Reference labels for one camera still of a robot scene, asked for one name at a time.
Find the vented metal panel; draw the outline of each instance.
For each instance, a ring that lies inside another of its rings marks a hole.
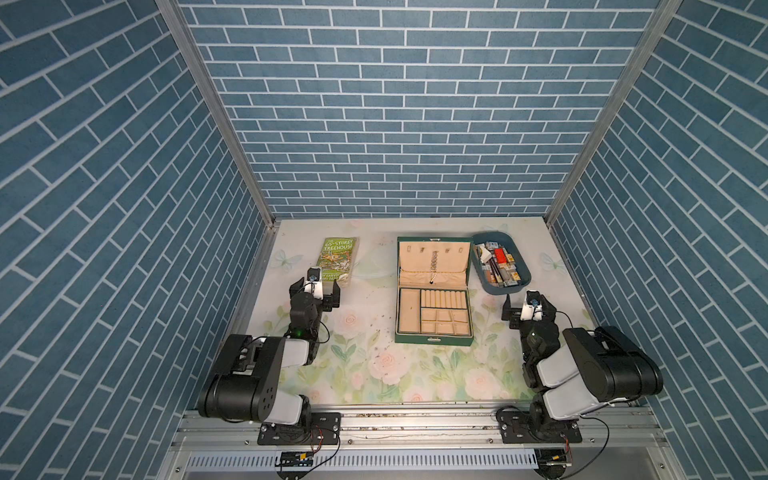
[[[316,456],[322,462],[333,450]],[[270,472],[280,452],[201,452],[190,457],[187,472]],[[533,449],[341,451],[323,467],[326,470],[511,470],[533,469]],[[286,468],[287,471],[297,468]]]

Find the metal corner post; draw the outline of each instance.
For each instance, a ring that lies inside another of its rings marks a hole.
[[[235,134],[234,127],[230,121],[227,110],[221,102],[219,94],[216,92],[214,81],[211,80],[208,70],[205,67],[203,56],[200,54],[200,50],[197,48],[195,40],[192,36],[192,31],[187,26],[187,21],[184,19],[184,13],[181,11],[181,7],[177,0],[156,0],[157,7],[160,10],[160,14],[163,15],[170,35],[176,41],[176,46],[181,52],[181,56],[184,57],[184,61],[187,63],[187,67],[190,69],[192,78],[200,90],[200,94],[203,95],[211,116],[216,122],[216,126],[219,127],[221,137],[224,139],[224,143],[232,154],[237,170],[240,171],[240,175],[243,176],[246,187],[250,192],[253,201],[256,203],[259,212],[261,213],[264,223],[267,229],[271,230],[275,223],[275,217],[270,211],[270,206],[267,204],[259,187],[256,175],[253,174],[248,159],[243,150],[243,145]]]
[[[637,42],[637,46],[632,50],[627,60],[627,65],[621,71],[618,80],[616,80],[616,85],[611,91],[611,95],[605,102],[603,109],[600,110],[598,118],[594,121],[592,131],[587,136],[584,146],[576,156],[573,167],[571,167],[571,171],[565,178],[563,186],[555,195],[552,205],[550,205],[547,213],[544,215],[547,227],[552,226],[563,210],[565,203],[571,196],[571,192],[576,188],[581,175],[587,169],[592,156],[598,150],[600,143],[608,132],[608,128],[619,113],[627,95],[629,95],[634,82],[640,77],[640,73],[643,71],[646,62],[648,62],[650,54],[654,52],[656,45],[661,40],[661,35],[667,30],[667,26],[669,26],[672,17],[677,12],[678,7],[680,7],[680,3],[682,3],[682,0],[659,0],[659,5],[650,16],[640,41]]]

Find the red box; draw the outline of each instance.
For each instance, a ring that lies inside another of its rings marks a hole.
[[[493,253],[496,255],[496,263],[499,265],[505,265],[507,263],[507,257],[504,255],[504,250],[497,248],[496,250],[493,250]]]

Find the blue plastic tray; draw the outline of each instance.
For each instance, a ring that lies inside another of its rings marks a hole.
[[[475,272],[480,277],[480,283],[482,283],[482,289],[491,295],[506,295],[507,293],[515,293],[523,290],[531,282],[531,271],[528,266],[525,265],[525,260],[520,255],[518,248],[515,246],[515,242],[506,233],[502,232],[483,232],[472,235],[472,243],[477,245],[485,242],[496,242],[509,252],[515,259],[515,266],[518,269],[518,275],[520,275],[520,283],[515,286],[493,286],[482,274],[482,267],[480,259],[478,258],[477,251],[472,248],[472,263],[475,265]]]

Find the open lid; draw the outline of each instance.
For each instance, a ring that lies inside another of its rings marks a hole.
[[[467,286],[470,239],[399,241],[399,284],[431,288]]]

